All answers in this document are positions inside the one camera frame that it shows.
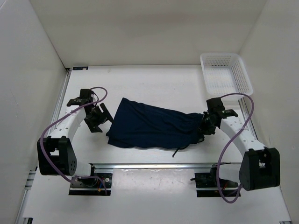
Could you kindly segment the navy blue shorts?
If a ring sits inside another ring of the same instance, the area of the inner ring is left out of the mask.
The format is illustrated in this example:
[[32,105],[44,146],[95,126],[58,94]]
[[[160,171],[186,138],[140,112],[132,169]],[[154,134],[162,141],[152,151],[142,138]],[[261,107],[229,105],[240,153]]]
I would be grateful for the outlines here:
[[106,133],[108,144],[120,148],[182,150],[204,141],[201,113],[183,113],[123,98]]

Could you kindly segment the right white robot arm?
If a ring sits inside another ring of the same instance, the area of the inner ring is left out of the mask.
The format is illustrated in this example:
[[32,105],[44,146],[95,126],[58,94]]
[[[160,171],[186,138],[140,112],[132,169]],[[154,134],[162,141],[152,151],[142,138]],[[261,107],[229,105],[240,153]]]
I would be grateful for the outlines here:
[[268,148],[259,142],[238,114],[226,109],[221,98],[207,100],[207,111],[199,126],[199,133],[212,135],[220,129],[234,144],[242,156],[241,164],[224,163],[221,158],[211,168],[210,182],[223,185],[226,180],[240,184],[246,191],[277,187],[280,185],[280,154],[276,148]]

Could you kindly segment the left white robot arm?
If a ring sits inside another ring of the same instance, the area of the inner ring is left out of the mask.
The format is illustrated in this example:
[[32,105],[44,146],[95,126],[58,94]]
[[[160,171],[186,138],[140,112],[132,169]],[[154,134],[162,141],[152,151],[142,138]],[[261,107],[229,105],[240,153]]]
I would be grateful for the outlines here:
[[103,99],[94,88],[81,89],[77,98],[70,99],[63,117],[47,127],[37,142],[39,170],[42,175],[60,175],[65,180],[81,178],[92,187],[98,181],[90,163],[79,162],[72,147],[74,135],[82,122],[91,133],[102,133],[100,125],[113,122]]

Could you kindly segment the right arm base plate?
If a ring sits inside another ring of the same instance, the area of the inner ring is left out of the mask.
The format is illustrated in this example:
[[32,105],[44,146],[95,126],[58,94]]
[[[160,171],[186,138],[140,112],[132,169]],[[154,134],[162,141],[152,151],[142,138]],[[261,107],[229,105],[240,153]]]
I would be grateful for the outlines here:
[[[197,198],[221,197],[216,181],[216,168],[210,172],[197,172],[190,181],[195,182]],[[220,179],[220,189],[225,197],[237,195],[239,184],[233,181]]]

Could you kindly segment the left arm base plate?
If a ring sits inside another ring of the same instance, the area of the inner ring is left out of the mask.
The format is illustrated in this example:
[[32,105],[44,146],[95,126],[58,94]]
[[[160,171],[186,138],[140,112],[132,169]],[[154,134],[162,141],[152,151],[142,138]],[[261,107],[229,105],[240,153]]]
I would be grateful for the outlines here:
[[111,196],[113,173],[98,172],[92,167],[91,178],[73,177],[69,188],[70,196]]

